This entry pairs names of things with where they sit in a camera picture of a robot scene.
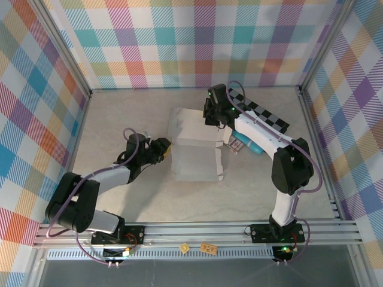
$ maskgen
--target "blue object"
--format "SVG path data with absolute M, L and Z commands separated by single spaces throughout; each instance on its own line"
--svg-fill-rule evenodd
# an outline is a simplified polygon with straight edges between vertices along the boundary
M 232 135 L 234 135 L 237 139 L 246 144 L 249 147 L 249 149 L 254 151 L 256 154 L 261 154 L 263 152 L 263 149 L 259 145 L 257 145 L 255 142 L 253 142 L 251 139 L 249 139 L 242 133 L 239 133 L 234 130 Z

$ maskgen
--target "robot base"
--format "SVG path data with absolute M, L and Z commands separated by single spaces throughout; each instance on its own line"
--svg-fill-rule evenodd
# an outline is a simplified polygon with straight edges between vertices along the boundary
M 119 231 L 120 234 L 107 234 L 94 232 L 92 234 L 92 245 L 141 245 L 144 243 L 145 227 L 143 225 L 125 225 Z
M 269 224 L 250 225 L 251 241 L 253 243 L 302 243 L 305 242 L 305 235 L 301 224 L 294 224 L 285 236 L 275 238 L 270 231 Z

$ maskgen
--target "plaid wall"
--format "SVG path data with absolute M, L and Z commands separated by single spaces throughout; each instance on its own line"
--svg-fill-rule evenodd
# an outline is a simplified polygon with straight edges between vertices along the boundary
M 336 5 L 329 0 L 45 3 L 93 88 L 208 87 L 228 80 L 295 86 Z
M 308 61 L 306 62 L 306 65 L 305 65 L 305 67 L 303 69 L 303 72 L 302 72 L 302 74 L 299 77 L 299 80 L 298 80 L 298 83 L 297 83 L 298 86 L 303 83 L 303 80 L 305 79 L 308 71 L 310 70 L 312 62 L 314 61 L 315 57 L 317 56 L 317 54 L 319 52 L 319 49 L 320 49 L 320 47 L 321 47 L 325 37 L 327 36 L 327 33 L 329 32 L 330 27 L 333 24 L 337 14 L 338 14 L 338 12 L 339 12 L 339 9 L 341 8 L 343 3 L 344 3 L 344 0 L 337 0 L 336 1 L 335 6 L 334 6 L 333 10 L 331 11 L 331 14 L 327 18 L 327 21 L 326 21 L 326 24 L 323 27 L 323 30 L 322 30 L 319 38 L 317 39 L 317 42 L 315 43 L 314 48 L 311 51 L 310 57 L 309 57 Z
M 311 110 L 348 219 L 383 286 L 383 3 L 359 0 L 311 84 Z
M 27 0 L 0 2 L 0 286 L 20 286 L 86 98 Z

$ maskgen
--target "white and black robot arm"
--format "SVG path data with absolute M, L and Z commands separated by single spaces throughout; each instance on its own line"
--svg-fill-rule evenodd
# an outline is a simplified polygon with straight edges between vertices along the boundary
M 286 234 L 290 234 L 290 230 L 296 224 L 292 214 L 296 194 L 314 175 L 309 159 L 288 143 L 294 143 L 294 146 L 309 154 L 307 142 L 302 138 L 294 140 L 277 132 L 263 122 L 254 111 L 250 111 L 244 103 L 238 105 L 250 117 L 239 112 L 228 100 L 224 84 L 209 88 L 208 93 L 209 98 L 206 99 L 203 109 L 205 124 L 212 126 L 224 124 L 242 133 L 259 145 L 272 159 L 271 180 L 277 189 L 277 194 L 275 208 L 269 218 L 269 228 L 275 238 L 283 238 Z
M 254 111 L 248 111 L 247 114 L 257 120 L 261 120 Z M 259 145 L 269 155 L 271 160 L 273 160 L 274 154 L 279 148 L 285 148 L 288 146 L 288 144 L 281 142 L 270 133 L 265 131 L 263 128 L 261 128 L 258 124 L 251 122 L 249 118 L 243 114 L 239 115 L 239 117 L 235 119 L 234 123 L 235 130 L 247 136 L 253 142 L 256 142 L 257 145 Z M 284 138 L 288 141 L 293 140 L 291 137 L 279 133 L 276 130 L 274 130 L 274 132 L 279 134 L 281 138 Z M 288 225 L 294 220 L 294 217 L 292 216 L 292 210 L 295 197 L 296 193 L 289 195 L 287 193 L 282 193 L 280 190 L 277 190 L 276 202 L 272 212 L 272 218 L 280 226 Z
M 165 138 L 151 141 L 150 138 L 138 134 L 138 139 L 138 151 L 126 164 L 125 159 L 129 158 L 136 148 L 135 135 L 129 137 L 126 151 L 119 155 L 117 161 L 108 170 L 105 169 L 92 177 L 72 172 L 65 173 L 45 210 L 45 217 L 52 220 L 67 201 L 75 186 L 87 177 L 88 179 L 78 189 L 76 198 L 71 199 L 57 223 L 78 233 L 90 230 L 113 234 L 113 238 L 117 242 L 121 236 L 118 229 L 124 225 L 124 219 L 96 210 L 97 197 L 114 187 L 134 181 L 146 164 L 160 163 L 169 154 L 171 145 Z

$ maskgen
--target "white tabletop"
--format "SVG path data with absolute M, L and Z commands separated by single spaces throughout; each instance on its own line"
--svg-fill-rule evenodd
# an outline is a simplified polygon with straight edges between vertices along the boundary
M 247 88 L 247 97 L 290 124 L 286 135 L 309 142 L 305 119 L 294 88 Z M 109 166 L 124 151 L 125 127 L 165 137 L 171 108 L 203 109 L 206 89 L 119 90 L 95 93 L 80 141 L 74 172 L 87 173 Z M 126 221 L 236 221 L 268 219 L 276 189 L 272 162 L 244 147 L 238 154 L 222 148 L 221 182 L 177 182 L 171 158 L 146 169 L 129 185 L 105 192 L 97 208 L 121 215 Z M 317 176 L 308 188 L 315 187 Z M 333 217 L 325 187 L 301 196 L 297 216 Z

